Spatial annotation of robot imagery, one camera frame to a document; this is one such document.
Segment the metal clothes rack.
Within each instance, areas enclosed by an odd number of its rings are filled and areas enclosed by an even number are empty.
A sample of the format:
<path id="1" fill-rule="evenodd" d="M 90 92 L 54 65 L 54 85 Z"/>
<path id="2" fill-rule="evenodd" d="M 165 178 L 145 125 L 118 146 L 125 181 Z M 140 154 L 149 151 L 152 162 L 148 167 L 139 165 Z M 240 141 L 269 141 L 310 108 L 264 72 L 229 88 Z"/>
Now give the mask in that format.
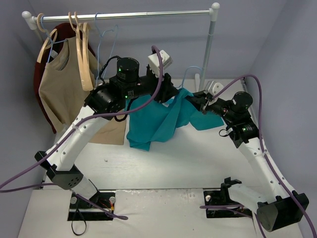
<path id="1" fill-rule="evenodd" d="M 129 12 L 129 13 L 95 13 L 95 14 L 82 14 L 82 15 L 65 15 L 65 16 L 33 16 L 29 11 L 23 11 L 22 17 L 26 21 L 29 28 L 33 31 L 42 30 L 42 23 L 44 22 L 60 22 L 60 21 L 73 21 L 73 20 L 107 20 L 107 19 L 124 19 L 124 18 L 142 18 L 142 17 L 165 17 L 165 16 L 178 16 L 178 15 L 208 15 L 210 18 L 210 26 L 208 31 L 204 62 L 202 72 L 195 76 L 196 89 L 202 89 L 205 83 L 206 72 L 208 68 L 211 44 L 213 40 L 213 33 L 215 24 L 218 18 L 220 4 L 214 2 L 208 10 L 184 10 L 184 11 L 154 11 L 154 12 Z"/>

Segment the dark red garment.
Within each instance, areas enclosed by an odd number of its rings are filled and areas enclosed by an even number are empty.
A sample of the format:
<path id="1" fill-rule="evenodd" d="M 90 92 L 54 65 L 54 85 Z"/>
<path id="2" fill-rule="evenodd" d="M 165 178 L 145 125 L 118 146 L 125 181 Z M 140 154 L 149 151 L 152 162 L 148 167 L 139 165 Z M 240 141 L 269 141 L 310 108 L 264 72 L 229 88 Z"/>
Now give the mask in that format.
<path id="1" fill-rule="evenodd" d="M 57 41 L 61 41 L 61 40 L 64 40 L 64 39 L 75 37 L 75 32 L 72 30 L 72 28 L 71 28 L 69 23 L 62 23 L 62 24 L 56 26 L 55 28 L 58 31 Z M 62 47 L 63 47 L 63 43 L 54 45 L 50 62 L 52 62 L 57 57 L 57 55 L 61 52 Z M 45 51 L 41 63 L 37 63 L 37 62 L 35 63 L 34 91 L 35 91 L 35 95 L 36 95 L 37 101 L 38 101 L 38 103 L 39 103 L 39 105 L 41 107 L 41 110 L 42 110 L 46 120 L 48 121 L 48 123 L 52 127 L 53 133 L 57 133 L 57 131 L 54 129 L 53 124 L 51 123 L 48 115 L 45 112 L 45 109 L 43 107 L 43 104 L 42 104 L 40 96 L 39 96 L 39 87 L 40 87 L 42 76 L 43 76 L 43 73 L 44 73 L 44 70 L 45 70 L 45 66 L 46 66 L 46 63 L 47 63 L 48 54 L 49 54 L 49 52 Z"/>

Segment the teal t shirt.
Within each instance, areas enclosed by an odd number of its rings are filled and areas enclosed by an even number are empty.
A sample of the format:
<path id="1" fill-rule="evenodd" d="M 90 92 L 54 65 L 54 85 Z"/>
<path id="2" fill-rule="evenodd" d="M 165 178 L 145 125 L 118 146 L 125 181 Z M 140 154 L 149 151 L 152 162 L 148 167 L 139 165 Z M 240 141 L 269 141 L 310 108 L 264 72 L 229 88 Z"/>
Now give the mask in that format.
<path id="1" fill-rule="evenodd" d="M 164 104 L 151 101 L 146 107 L 129 115 L 126 135 L 131 148 L 149 151 L 152 142 L 167 142 L 179 127 L 191 124 L 196 130 L 224 125 L 221 117 L 199 112 L 186 97 L 193 93 L 180 89 L 179 94 Z"/>

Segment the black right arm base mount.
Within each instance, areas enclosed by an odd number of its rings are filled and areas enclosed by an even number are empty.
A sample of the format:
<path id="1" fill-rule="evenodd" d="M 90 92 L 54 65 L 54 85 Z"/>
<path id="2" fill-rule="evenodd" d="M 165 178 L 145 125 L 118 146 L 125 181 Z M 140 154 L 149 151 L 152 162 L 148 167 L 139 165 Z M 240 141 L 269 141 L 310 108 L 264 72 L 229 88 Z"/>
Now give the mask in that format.
<path id="1" fill-rule="evenodd" d="M 225 178 L 217 189 L 204 189 L 204 206 L 207 219 L 253 218 L 252 211 L 229 197 L 228 189 L 232 185 L 241 184 L 238 179 Z"/>

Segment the wooden hanger pair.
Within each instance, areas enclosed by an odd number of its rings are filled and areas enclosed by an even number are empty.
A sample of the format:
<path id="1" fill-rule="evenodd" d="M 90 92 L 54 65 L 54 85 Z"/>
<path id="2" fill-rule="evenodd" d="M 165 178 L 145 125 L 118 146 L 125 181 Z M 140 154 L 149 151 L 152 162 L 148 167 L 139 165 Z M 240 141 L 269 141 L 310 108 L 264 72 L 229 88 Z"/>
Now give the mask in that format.
<path id="1" fill-rule="evenodd" d="M 74 12 L 74 17 L 78 21 L 77 13 Z M 83 67 L 86 77 L 86 89 L 87 91 L 93 90 L 93 84 L 90 76 L 90 67 L 89 67 L 89 55 L 88 55 L 88 38 L 89 38 L 89 24 L 87 22 L 78 23 L 80 26 L 80 45 L 82 47 L 82 58 L 83 58 Z"/>
<path id="2" fill-rule="evenodd" d="M 86 77 L 85 77 L 85 71 L 83 67 L 83 58 L 82 58 L 82 47 L 80 45 L 80 26 L 78 24 L 78 21 L 76 21 L 76 28 L 73 26 L 72 23 L 72 17 L 71 17 L 71 12 L 68 13 L 68 19 L 70 26 L 72 30 L 75 32 L 75 37 L 76 37 L 76 52 L 77 52 L 77 60 L 78 60 L 78 68 L 79 68 L 79 74 L 80 74 L 80 80 L 81 80 L 81 85 L 84 91 L 87 91 L 86 87 Z"/>

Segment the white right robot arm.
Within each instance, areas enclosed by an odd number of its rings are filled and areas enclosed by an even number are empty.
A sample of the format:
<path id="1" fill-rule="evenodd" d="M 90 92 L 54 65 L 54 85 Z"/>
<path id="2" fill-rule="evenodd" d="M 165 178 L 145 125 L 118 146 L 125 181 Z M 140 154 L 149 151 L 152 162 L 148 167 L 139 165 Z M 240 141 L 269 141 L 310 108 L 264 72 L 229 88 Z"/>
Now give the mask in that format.
<path id="1" fill-rule="evenodd" d="M 309 200 L 298 194 L 286 181 L 260 138 L 260 132 L 248 111 L 253 103 L 250 94 L 240 91 L 231 100 L 212 100 L 203 91 L 186 98 L 198 111 L 220 116 L 226 124 L 226 136 L 244 155 L 263 188 L 258 193 L 237 179 L 226 178 L 221 184 L 219 198 L 224 204 L 240 203 L 255 213 L 268 232 L 300 222 Z"/>

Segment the wooden hanger far left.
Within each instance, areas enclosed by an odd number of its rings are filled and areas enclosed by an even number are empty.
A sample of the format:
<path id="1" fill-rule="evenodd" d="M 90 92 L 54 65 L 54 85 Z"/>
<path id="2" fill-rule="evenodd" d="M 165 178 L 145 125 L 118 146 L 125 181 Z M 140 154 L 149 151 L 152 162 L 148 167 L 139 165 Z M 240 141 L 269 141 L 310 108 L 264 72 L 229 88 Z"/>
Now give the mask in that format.
<path id="1" fill-rule="evenodd" d="M 56 42 L 56 39 L 57 39 L 57 29 L 54 28 L 51 32 L 49 32 L 47 29 L 45 29 L 44 26 L 43 26 L 43 18 L 44 18 L 44 14 L 43 13 L 39 13 L 38 16 L 37 16 L 37 20 L 36 20 L 38 29 L 42 33 L 45 33 L 45 35 L 47 37 L 44 40 L 43 45 L 42 45 L 42 47 L 40 49 L 40 52 L 38 54 L 37 63 L 41 63 L 43 55 L 44 55 L 44 52 L 46 50 L 48 50 L 48 49 L 52 49 L 53 45 L 54 45 L 54 43 Z"/>

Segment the wooden hanger middle pair front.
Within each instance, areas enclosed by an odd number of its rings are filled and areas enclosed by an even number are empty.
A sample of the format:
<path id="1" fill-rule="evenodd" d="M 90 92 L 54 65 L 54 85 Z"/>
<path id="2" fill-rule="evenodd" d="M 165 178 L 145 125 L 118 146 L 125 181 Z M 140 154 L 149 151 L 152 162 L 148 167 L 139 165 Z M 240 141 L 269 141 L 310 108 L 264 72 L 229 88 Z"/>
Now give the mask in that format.
<path id="1" fill-rule="evenodd" d="M 74 12 L 74 17 L 78 21 L 77 13 Z M 89 67 L 89 55 L 88 55 L 88 38 L 89 38 L 89 24 L 87 22 L 78 23 L 80 26 L 80 45 L 82 47 L 82 58 L 83 58 L 83 67 L 86 77 L 86 89 L 87 91 L 93 90 L 93 84 L 90 76 L 90 67 Z"/>

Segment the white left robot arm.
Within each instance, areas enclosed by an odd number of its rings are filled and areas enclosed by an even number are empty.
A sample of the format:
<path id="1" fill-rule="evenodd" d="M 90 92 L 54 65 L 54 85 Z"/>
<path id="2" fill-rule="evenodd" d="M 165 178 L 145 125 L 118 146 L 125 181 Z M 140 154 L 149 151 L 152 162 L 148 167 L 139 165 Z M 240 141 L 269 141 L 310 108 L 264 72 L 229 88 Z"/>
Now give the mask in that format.
<path id="1" fill-rule="evenodd" d="M 81 202 L 88 208 L 97 206 L 99 191 L 75 166 L 87 143 L 115 116 L 124 113 L 126 101 L 149 95 L 151 100 L 164 103 L 178 93 L 170 75 L 163 73 L 163 68 L 171 64 L 165 56 L 148 56 L 144 76 L 139 76 L 137 60 L 118 56 L 115 59 L 116 75 L 90 92 L 79 115 L 54 147 L 35 155 L 51 182 L 80 195 Z"/>

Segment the wooden hanger middle pair back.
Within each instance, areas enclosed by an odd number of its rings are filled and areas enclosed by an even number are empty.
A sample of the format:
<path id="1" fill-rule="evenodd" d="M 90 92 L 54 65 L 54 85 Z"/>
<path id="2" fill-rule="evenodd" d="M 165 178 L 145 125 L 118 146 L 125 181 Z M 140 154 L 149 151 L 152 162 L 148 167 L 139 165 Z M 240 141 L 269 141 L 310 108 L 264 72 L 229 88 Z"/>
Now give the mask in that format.
<path id="1" fill-rule="evenodd" d="M 79 74 L 80 74 L 80 80 L 81 80 L 81 85 L 84 91 L 87 91 L 86 87 L 86 77 L 85 77 L 85 71 L 83 67 L 83 58 L 82 58 L 82 47 L 80 45 L 80 26 L 78 24 L 78 21 L 76 21 L 76 28 L 73 26 L 72 23 L 72 17 L 71 17 L 71 12 L 68 13 L 68 19 L 70 26 L 72 30 L 75 32 L 75 37 L 76 37 L 76 52 L 77 52 L 77 60 L 78 60 L 78 68 L 79 68 Z"/>

